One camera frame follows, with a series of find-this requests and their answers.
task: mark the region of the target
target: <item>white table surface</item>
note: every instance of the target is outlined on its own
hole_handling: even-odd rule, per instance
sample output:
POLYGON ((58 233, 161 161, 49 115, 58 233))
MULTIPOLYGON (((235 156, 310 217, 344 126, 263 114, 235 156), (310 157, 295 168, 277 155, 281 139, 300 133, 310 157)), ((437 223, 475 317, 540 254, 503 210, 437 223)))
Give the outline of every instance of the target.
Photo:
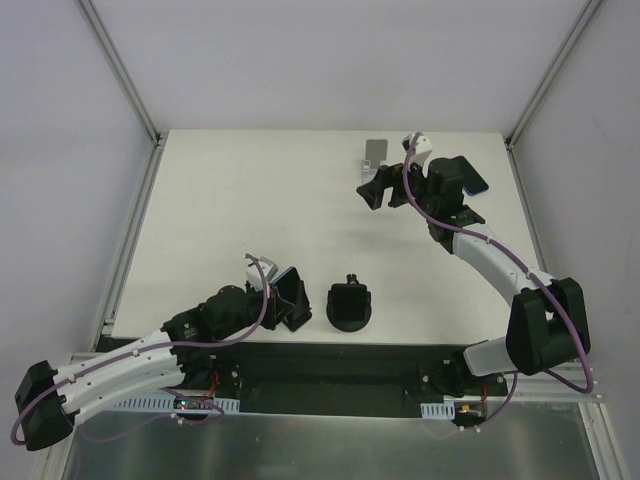
MULTIPOLYGON (((366 140, 388 139, 394 164, 407 133, 171 131, 113 336, 144 336, 220 287, 242 286, 245 252, 297 267, 313 313, 296 333, 280 325, 252 340, 450 344, 504 335, 500 295, 437 244, 409 205, 371 211, 355 192, 366 140), (372 292, 371 321, 356 333, 337 331, 325 313, 327 291, 348 273, 372 292)), ((426 134, 431 159, 465 155, 487 180, 489 191, 467 204, 535 264, 502 137, 426 134)))

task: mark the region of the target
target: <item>black joint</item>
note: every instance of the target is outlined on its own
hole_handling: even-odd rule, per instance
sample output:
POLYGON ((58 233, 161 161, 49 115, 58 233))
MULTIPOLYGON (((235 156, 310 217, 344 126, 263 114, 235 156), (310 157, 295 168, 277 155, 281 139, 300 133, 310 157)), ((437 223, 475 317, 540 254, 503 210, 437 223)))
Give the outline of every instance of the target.
POLYGON ((464 358, 464 350, 456 350, 451 359, 439 365, 429 375, 429 384, 442 395, 460 398, 477 391, 483 385, 498 385, 499 374, 476 377, 464 358))
POLYGON ((279 302, 276 308, 278 319, 295 332, 311 319, 311 303, 298 270, 288 269, 273 282, 273 288, 279 302))
MULTIPOLYGON (((14 397, 18 412, 22 413, 38 395, 53 387, 56 374, 47 361, 29 367, 14 397)), ((73 424, 73 415, 65 413, 57 393, 51 392, 22 421, 27 450, 42 450, 58 443, 73 431, 73 424)))
POLYGON ((393 185, 393 172, 393 167, 381 165, 370 182, 356 188, 358 195, 367 202, 371 210, 377 210, 382 206, 384 191, 393 185))
MULTIPOLYGON (((549 290, 565 309, 586 353, 591 349, 584 296, 572 278, 552 281, 549 290)), ((573 338, 544 294, 523 290, 513 297, 506 336, 507 352, 516 368, 534 375, 578 357, 573 338), (547 313, 552 319, 547 320, 547 313)))
POLYGON ((358 282, 355 274, 347 283, 335 283, 327 295, 327 317, 331 325, 343 332, 357 332, 371 319, 371 292, 358 282))

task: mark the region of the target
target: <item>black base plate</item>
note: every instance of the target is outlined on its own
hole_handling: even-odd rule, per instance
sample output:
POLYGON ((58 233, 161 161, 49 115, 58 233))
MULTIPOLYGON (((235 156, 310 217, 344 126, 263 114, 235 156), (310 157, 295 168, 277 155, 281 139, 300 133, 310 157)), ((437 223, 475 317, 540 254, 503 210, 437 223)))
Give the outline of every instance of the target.
MULTIPOLYGON (((105 338, 98 351, 130 341, 105 338)), ((243 342, 211 353, 214 364, 238 366, 240 388, 227 389, 222 382, 220 388, 239 392, 243 412, 419 418, 421 403, 442 402, 429 385, 429 373, 461 348, 243 342)), ((496 377, 487 379, 489 395, 505 396, 506 385, 496 377)), ((481 393, 481 387, 465 391, 481 393)))

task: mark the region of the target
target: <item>white panel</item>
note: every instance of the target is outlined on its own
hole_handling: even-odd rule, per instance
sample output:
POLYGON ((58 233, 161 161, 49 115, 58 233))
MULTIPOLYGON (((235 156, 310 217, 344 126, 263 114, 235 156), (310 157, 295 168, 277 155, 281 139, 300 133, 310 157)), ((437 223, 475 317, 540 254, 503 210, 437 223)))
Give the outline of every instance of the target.
POLYGON ((585 0, 98 0, 159 128, 502 132, 585 0))
MULTIPOLYGON (((228 284, 244 282, 243 255, 295 265, 313 318, 253 340, 471 343, 505 334, 509 309, 449 255, 408 205, 371 211, 356 194, 368 138, 389 140, 400 162, 406 132, 173 130, 160 165, 118 311, 115 336, 146 335, 228 284), (327 291, 355 272, 373 314, 346 334, 326 318, 327 291)), ((437 156, 466 155, 490 185, 468 204, 534 261, 502 138, 428 134, 437 156)))
POLYGON ((585 291, 591 357, 640 478, 640 3, 605 2, 517 146, 547 264, 585 291))
POLYGON ((0 16, 0 477, 26 369, 89 346, 149 144, 72 1, 0 16))

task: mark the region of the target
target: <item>cable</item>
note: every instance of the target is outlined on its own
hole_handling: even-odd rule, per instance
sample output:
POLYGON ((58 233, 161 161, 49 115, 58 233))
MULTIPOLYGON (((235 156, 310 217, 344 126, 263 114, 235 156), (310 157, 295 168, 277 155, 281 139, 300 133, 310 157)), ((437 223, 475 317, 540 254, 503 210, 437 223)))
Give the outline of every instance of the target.
POLYGON ((224 410, 222 410, 220 407, 218 407, 217 405, 211 402, 205 402, 204 400, 200 400, 198 398, 188 397, 187 395, 183 395, 180 392, 176 392, 171 388, 162 388, 161 390, 164 392, 167 392, 170 395, 173 395, 176 398, 179 398, 180 400, 184 400, 185 402, 195 402, 201 407, 203 407, 205 410, 215 410, 216 412, 219 413, 219 415, 215 415, 205 420, 189 420, 187 418, 181 418, 178 421, 178 423, 186 423, 187 425, 208 425, 210 423, 213 423, 221 419, 224 416, 224 410))
POLYGON ((507 405, 509 405, 509 402, 511 402, 513 395, 516 393, 516 385, 518 385, 518 374, 514 373, 513 383, 511 384, 511 389, 509 390, 509 394, 507 395, 507 398, 504 399, 504 402, 502 402, 502 405, 500 405, 498 410, 493 412, 484 422, 480 424, 481 426, 484 426, 487 423, 492 422, 507 407, 507 405))
POLYGON ((469 404, 469 407, 482 407, 483 410, 486 411, 487 407, 486 407, 486 401, 487 401, 487 397, 489 396, 489 388, 487 387, 487 384, 483 384, 482 385, 482 395, 480 396, 480 401, 475 403, 475 404, 469 404))
MULTIPOLYGON (((260 280, 262 281, 262 309, 260 310, 260 315, 258 315, 258 319, 251 326, 251 328, 249 328, 245 333, 230 340, 224 340, 224 341, 212 342, 212 343, 163 342, 163 343, 157 343, 155 345, 149 345, 147 347, 139 348, 138 352, 139 353, 148 352, 150 350, 156 350, 158 348, 164 348, 164 347, 193 347, 193 348, 206 348, 206 349, 228 347, 230 345, 234 345, 236 343, 239 343, 245 340, 249 335, 255 332, 262 324, 264 317, 267 313, 267 306, 269 303, 269 282, 267 281, 267 278, 265 277, 264 272, 262 271, 262 268, 260 268, 258 259, 249 253, 245 254, 245 258, 251 260, 253 265, 258 269, 258 274, 260 275, 260 280)), ((101 368, 107 367, 109 365, 113 365, 114 363, 117 363, 121 360, 124 360, 125 358, 129 358, 132 356, 133 356, 133 352, 126 352, 120 355, 116 355, 115 357, 112 357, 108 360, 99 362, 95 365, 85 368, 84 370, 80 370, 74 376, 76 379, 82 378, 92 372, 95 372, 96 370, 100 370, 101 368)), ((47 388, 44 392, 36 396, 36 398, 34 398, 31 401, 31 403, 29 403, 29 405, 27 405, 22 410, 22 412, 20 412, 20 414, 18 415, 18 418, 13 424, 13 427, 11 427, 11 443, 18 446, 26 445, 27 442, 25 440, 20 440, 18 438, 18 429, 20 428, 20 425, 22 424, 24 419, 27 417, 27 415, 29 415, 29 413, 31 413, 31 411, 36 407, 36 405, 38 405, 42 400, 44 400, 46 397, 48 397, 52 393, 56 392, 59 388, 64 387, 65 385, 68 385, 70 383, 71 383, 71 380, 69 380, 68 378, 65 378, 64 380, 61 380, 55 385, 52 385, 51 387, 47 388)))
POLYGON ((520 260, 518 256, 515 253, 513 253, 511 250, 509 250, 509 248, 507 248, 505 245, 502 245, 500 242, 494 240, 493 238, 489 238, 486 235, 483 235, 482 233, 474 232, 472 230, 466 230, 460 227, 455 227, 453 225, 449 225, 439 220, 436 220, 427 212, 422 210, 422 208, 420 208, 420 205, 418 205, 418 203, 416 202, 416 199, 413 197, 413 194, 411 193, 411 187, 409 186, 409 164, 411 163, 412 152, 415 152, 416 143, 418 141, 418 138, 421 135, 422 133, 417 132, 413 136, 413 139, 411 140, 411 145, 407 149, 407 156, 405 157, 404 165, 402 167, 402 182, 404 184, 404 191, 407 194, 407 199, 409 203, 430 224, 436 225, 440 228, 444 228, 445 230, 449 230, 455 233, 471 235, 472 237, 476 237, 485 242, 490 243, 491 245, 496 247, 498 250, 500 250, 503 254, 505 254, 509 259, 511 259, 511 261, 515 263, 518 266, 518 268, 520 268, 520 270, 522 270, 526 275, 528 275, 531 281, 533 281, 533 283, 538 288, 540 288, 540 290, 545 295, 545 297, 549 299, 549 301, 555 308, 556 312, 558 312, 558 314, 560 315, 560 318, 562 319, 565 326, 567 327, 567 330, 569 331, 569 335, 571 335, 571 339, 575 344, 576 351, 578 352, 578 358, 580 359, 580 363, 582 364, 582 369, 584 370, 584 376, 587 382, 587 386, 584 388, 580 387, 579 385, 576 385, 570 382, 566 378, 550 370, 545 370, 545 373, 547 373, 548 375, 551 375, 553 378, 559 380, 560 382, 565 384, 567 387, 572 388, 577 392, 585 393, 585 394, 591 393, 594 387, 593 375, 591 373, 591 368, 589 367, 589 360, 587 359, 587 354, 585 353, 584 347, 582 346, 582 342, 580 341, 580 336, 578 335, 578 332, 576 331, 576 328, 573 326, 573 322, 569 318, 569 315, 567 314, 565 309, 562 307, 562 305, 560 305, 560 302, 558 302, 558 300, 556 300, 556 298, 551 294, 551 292, 546 287, 546 285, 542 282, 542 280, 540 280, 537 275, 531 272, 529 270, 529 267, 527 267, 525 263, 522 260, 520 260))
POLYGON ((207 390, 207 393, 204 394, 204 397, 202 397, 203 399, 209 400, 210 398, 213 398, 219 381, 220 375, 218 375, 218 372, 213 372, 213 375, 211 376, 211 386, 209 387, 209 390, 207 390))

